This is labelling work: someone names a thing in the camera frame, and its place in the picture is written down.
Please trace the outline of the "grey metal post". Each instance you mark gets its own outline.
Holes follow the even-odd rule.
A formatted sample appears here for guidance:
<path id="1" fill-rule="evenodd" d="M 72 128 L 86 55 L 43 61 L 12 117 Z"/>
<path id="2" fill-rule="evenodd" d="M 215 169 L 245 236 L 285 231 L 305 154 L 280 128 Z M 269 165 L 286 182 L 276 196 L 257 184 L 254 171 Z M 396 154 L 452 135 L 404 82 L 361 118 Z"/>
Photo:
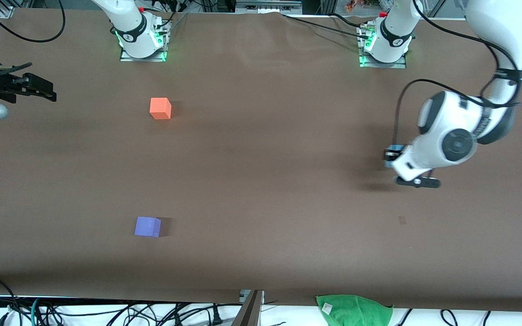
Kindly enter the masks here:
<path id="1" fill-rule="evenodd" d="M 244 298 L 245 301 L 231 326 L 260 326 L 260 315 L 264 304 L 265 291 L 249 290 Z"/>

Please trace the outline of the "grey metal frame box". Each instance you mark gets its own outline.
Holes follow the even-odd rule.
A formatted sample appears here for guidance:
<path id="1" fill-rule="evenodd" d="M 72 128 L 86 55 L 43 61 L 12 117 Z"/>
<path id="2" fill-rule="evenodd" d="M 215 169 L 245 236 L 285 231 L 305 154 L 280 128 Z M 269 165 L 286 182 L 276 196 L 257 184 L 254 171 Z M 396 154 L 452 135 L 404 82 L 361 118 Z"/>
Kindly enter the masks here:
<path id="1" fill-rule="evenodd" d="M 236 0 L 236 13 L 303 14 L 302 0 Z"/>

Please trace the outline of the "brown table cover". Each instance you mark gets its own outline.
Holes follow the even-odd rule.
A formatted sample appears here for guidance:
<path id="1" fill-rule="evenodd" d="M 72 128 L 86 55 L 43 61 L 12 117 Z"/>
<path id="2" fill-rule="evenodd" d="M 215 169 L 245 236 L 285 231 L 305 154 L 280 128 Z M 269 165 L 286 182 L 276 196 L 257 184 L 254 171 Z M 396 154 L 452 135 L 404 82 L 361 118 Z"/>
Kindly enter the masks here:
<path id="1" fill-rule="evenodd" d="M 476 95 L 483 45 L 422 22 L 406 69 L 373 69 L 347 35 L 197 13 L 166 62 L 121 62 L 103 12 L 66 16 L 51 43 L 0 28 L 0 62 L 32 62 L 58 95 L 0 120 L 0 280 L 16 295 L 522 311 L 522 95 L 510 134 L 437 169 L 441 188 L 398 186 L 382 160 L 402 88 Z M 161 219 L 158 238 L 134 235 L 139 216 Z"/>

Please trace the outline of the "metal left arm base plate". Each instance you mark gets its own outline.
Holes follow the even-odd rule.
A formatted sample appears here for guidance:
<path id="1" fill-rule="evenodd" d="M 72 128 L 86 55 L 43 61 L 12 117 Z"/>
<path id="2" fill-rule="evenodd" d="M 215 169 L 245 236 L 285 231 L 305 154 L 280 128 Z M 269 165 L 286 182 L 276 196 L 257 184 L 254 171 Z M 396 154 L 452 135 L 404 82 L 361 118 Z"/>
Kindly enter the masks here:
<path id="1" fill-rule="evenodd" d="M 402 54 L 400 59 L 396 62 L 381 62 L 376 60 L 369 50 L 372 49 L 373 45 L 377 41 L 378 37 L 375 33 L 375 27 L 371 24 L 360 24 L 356 28 L 357 35 L 357 47 L 360 59 L 360 67 L 370 68 L 388 68 L 388 69 L 405 69 L 406 55 Z"/>

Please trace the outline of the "green cloth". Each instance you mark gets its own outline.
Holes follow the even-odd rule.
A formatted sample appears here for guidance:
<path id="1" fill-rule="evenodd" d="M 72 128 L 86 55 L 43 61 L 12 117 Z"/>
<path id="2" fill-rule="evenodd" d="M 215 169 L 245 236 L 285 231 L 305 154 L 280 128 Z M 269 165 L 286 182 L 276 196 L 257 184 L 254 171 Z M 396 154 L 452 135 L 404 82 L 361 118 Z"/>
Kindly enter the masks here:
<path id="1" fill-rule="evenodd" d="M 328 326 L 389 326 L 393 306 L 356 295 L 315 297 Z"/>

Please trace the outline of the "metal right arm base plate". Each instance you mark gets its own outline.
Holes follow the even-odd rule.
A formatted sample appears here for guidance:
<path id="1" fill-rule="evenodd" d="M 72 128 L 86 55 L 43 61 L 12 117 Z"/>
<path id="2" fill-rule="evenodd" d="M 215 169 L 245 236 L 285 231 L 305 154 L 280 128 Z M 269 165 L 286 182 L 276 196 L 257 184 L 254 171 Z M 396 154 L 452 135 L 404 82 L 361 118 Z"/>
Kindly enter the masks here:
<path id="1" fill-rule="evenodd" d="M 166 21 L 162 24 L 162 27 L 151 34 L 151 42 L 155 43 L 151 49 L 154 52 L 144 58 L 136 58 L 131 56 L 126 50 L 123 44 L 122 38 L 118 35 L 118 43 L 121 47 L 121 53 L 119 60 L 121 62 L 165 62 L 167 60 L 168 47 L 170 42 L 170 27 L 172 26 L 171 21 Z"/>

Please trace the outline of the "blue cube block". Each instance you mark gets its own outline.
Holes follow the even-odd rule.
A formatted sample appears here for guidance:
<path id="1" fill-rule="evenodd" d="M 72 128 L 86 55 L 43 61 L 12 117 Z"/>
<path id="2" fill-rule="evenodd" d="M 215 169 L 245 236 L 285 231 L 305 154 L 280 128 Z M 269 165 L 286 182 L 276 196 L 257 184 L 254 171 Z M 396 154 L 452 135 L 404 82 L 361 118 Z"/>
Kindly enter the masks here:
<path id="1" fill-rule="evenodd" d="M 403 151 L 404 151 L 404 145 L 400 145 L 400 144 L 391 144 L 391 145 L 388 146 L 385 150 L 402 150 L 402 153 L 401 153 L 401 155 L 400 155 L 400 156 L 402 156 Z M 385 162 L 385 161 L 384 161 L 384 166 L 385 166 L 386 168 L 391 168 L 393 162 L 394 162 L 394 161 L 392 161 L 392 162 Z"/>

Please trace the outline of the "purple cube block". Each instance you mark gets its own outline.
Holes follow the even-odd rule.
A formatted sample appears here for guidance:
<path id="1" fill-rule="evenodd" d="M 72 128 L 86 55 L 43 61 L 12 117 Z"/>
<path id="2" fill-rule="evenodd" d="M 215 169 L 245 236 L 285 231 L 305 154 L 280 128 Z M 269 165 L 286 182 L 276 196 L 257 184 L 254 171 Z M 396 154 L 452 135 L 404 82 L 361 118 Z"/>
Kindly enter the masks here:
<path id="1" fill-rule="evenodd" d="M 136 219 L 134 235 L 158 238 L 161 233 L 161 219 L 157 217 L 139 216 Z"/>

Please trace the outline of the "orange cube block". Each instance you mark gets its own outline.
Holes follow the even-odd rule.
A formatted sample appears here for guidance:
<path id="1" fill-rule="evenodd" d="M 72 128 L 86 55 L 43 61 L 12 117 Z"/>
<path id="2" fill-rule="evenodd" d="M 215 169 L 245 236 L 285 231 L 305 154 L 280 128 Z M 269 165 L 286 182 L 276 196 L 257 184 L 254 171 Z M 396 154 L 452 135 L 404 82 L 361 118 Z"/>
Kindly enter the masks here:
<path id="1" fill-rule="evenodd" d="M 172 104 L 166 97 L 150 99 L 149 113 L 154 120 L 169 120 L 172 118 Z"/>

